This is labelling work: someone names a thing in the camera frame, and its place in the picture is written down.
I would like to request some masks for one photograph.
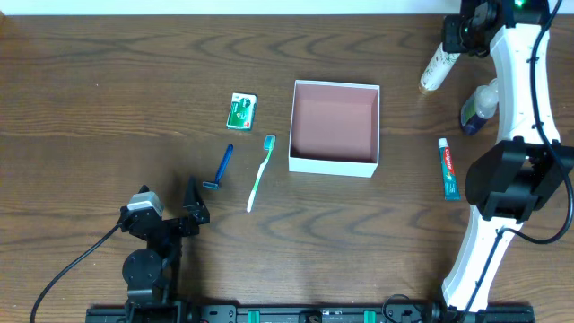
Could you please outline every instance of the bottle cap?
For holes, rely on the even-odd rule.
[[[439,148],[448,147],[447,138],[439,139]]]

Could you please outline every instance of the wooden table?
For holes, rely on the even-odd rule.
[[[0,39],[0,321],[23,322],[45,285],[107,232],[142,184],[181,216],[187,177],[212,222],[185,241],[180,292],[242,304],[382,303],[431,297],[453,266],[468,204],[445,202],[437,139],[448,138],[459,186],[494,142],[474,137],[461,105],[494,76],[461,57],[435,94],[417,84],[439,44],[432,16],[10,17]],[[560,16],[548,53],[552,112],[573,145],[574,18]],[[296,79],[381,86],[380,164],[372,179],[290,173]],[[233,92],[259,96],[251,132],[226,129]],[[266,134],[277,146],[254,211],[245,212]],[[523,231],[561,225],[560,188]],[[68,273],[39,321],[80,322],[92,304],[122,304],[121,267],[144,243],[116,233]],[[530,301],[541,322],[574,320],[574,233],[552,246],[515,240],[492,301]]]

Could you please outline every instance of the open box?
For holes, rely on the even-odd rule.
[[[289,171],[371,177],[378,166],[379,91],[295,81]]]

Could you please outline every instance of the toothbrush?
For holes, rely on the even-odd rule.
[[[248,212],[251,212],[251,208],[253,207],[253,200],[255,200],[255,194],[257,193],[257,188],[259,187],[259,180],[261,179],[261,175],[263,175],[263,170],[265,170],[265,166],[267,166],[267,163],[269,162],[269,158],[271,157],[271,153],[273,152],[274,146],[275,146],[275,135],[267,135],[263,143],[263,149],[269,151],[269,153],[267,153],[267,157],[261,163],[261,165],[259,165],[259,170],[257,171],[257,178],[255,179],[255,184],[253,185],[253,189],[251,189],[251,194],[249,194]]]

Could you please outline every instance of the white bottle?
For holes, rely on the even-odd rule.
[[[496,113],[499,103],[499,83],[496,79],[476,88],[460,110],[460,127],[465,135],[474,135]]]

